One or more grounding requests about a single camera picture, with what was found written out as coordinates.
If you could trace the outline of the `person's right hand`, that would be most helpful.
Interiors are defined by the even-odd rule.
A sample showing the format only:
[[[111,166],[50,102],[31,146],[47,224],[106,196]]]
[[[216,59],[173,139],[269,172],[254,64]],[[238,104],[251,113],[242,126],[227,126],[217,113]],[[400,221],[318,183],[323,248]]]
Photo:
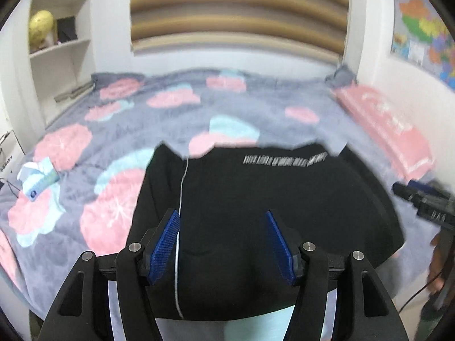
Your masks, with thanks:
[[[427,289],[431,295],[440,292],[443,289],[445,280],[442,278],[443,256],[440,250],[440,234],[436,234],[430,244],[433,247],[433,256],[429,266],[427,276]]]

